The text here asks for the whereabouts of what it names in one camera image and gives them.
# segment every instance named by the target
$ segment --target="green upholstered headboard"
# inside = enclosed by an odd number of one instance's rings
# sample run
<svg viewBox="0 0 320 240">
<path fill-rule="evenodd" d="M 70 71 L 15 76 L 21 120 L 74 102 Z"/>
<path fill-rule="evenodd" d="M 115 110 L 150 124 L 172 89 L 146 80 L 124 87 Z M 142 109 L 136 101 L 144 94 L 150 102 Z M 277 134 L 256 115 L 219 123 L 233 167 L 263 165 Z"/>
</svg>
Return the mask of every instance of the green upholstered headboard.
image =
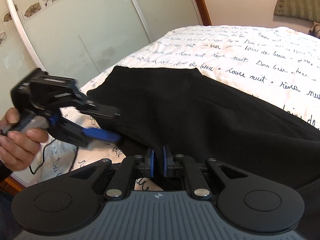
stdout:
<svg viewBox="0 0 320 240">
<path fill-rule="evenodd" d="M 320 22 L 320 0 L 278 0 L 273 14 Z"/>
</svg>

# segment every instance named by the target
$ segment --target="bedsheet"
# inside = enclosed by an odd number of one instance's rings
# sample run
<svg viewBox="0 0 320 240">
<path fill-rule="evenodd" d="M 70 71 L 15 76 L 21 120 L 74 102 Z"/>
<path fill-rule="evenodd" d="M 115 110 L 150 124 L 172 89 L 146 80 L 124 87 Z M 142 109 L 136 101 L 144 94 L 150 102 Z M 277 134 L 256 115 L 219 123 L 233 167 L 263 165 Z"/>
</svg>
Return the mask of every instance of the bedsheet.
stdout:
<svg viewBox="0 0 320 240">
<path fill-rule="evenodd" d="M 173 30 L 120 60 L 127 67 L 197 68 L 203 75 L 265 100 L 320 128 L 320 40 L 286 27 L 191 26 Z M 113 67 L 89 81 L 83 93 L 102 84 Z M 84 127 L 98 127 L 93 118 L 74 108 L 62 114 Z M 113 144 L 94 141 L 77 150 L 50 137 L 37 155 L 38 182 L 101 158 L 121 162 Z M 144 180 L 137 188 L 146 189 Z"/>
</svg>

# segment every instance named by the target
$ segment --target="beige wall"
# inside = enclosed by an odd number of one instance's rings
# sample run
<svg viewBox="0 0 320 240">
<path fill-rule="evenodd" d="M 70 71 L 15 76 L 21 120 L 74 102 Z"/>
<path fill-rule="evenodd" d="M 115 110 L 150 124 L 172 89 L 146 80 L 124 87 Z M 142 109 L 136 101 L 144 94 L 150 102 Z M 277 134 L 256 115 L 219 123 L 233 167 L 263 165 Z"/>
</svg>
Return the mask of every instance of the beige wall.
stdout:
<svg viewBox="0 0 320 240">
<path fill-rule="evenodd" d="M 277 0 L 205 0 L 212 25 L 287 26 L 308 33 L 311 22 L 283 16 L 274 16 Z"/>
</svg>

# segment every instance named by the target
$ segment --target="ribbed surface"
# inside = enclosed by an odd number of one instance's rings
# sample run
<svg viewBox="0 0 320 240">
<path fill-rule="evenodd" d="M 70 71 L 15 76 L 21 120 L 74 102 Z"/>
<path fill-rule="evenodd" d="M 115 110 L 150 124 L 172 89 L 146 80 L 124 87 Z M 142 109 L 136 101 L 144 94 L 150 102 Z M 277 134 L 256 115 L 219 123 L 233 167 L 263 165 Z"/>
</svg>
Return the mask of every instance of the ribbed surface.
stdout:
<svg viewBox="0 0 320 240">
<path fill-rule="evenodd" d="M 278 236 L 241 232 L 206 201 L 186 192 L 133 191 L 123 201 L 108 203 L 99 217 L 81 230 L 64 236 L 22 232 L 16 240 L 303 240 L 291 231 Z"/>
<path fill-rule="evenodd" d="M 273 14 L 320 22 L 320 0 L 278 0 Z"/>
</svg>

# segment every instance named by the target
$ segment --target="brown wooden frame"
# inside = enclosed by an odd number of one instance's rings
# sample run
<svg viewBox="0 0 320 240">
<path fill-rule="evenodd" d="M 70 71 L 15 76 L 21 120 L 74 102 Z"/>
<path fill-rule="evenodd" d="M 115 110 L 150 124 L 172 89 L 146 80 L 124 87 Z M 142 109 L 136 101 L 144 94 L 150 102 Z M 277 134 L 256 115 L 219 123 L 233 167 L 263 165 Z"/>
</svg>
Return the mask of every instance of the brown wooden frame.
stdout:
<svg viewBox="0 0 320 240">
<path fill-rule="evenodd" d="M 204 0 L 196 0 L 196 4 L 198 6 L 203 25 L 204 26 L 212 25 L 205 1 Z"/>
</svg>

